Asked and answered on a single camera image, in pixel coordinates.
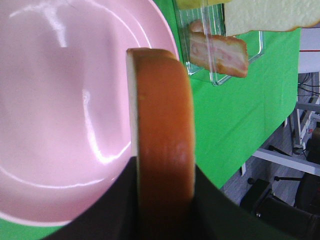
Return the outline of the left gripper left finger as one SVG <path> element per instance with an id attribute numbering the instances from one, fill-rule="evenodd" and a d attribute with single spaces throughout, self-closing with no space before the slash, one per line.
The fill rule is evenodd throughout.
<path id="1" fill-rule="evenodd" d="M 44 240 L 137 240 L 137 158 L 131 157 L 112 186 L 71 223 Z"/>

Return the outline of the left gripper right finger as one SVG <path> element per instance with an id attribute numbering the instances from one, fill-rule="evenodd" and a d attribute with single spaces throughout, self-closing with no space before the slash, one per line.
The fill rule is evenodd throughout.
<path id="1" fill-rule="evenodd" d="M 192 240 L 291 240 L 292 237 L 249 215 L 195 167 L 191 214 Z"/>

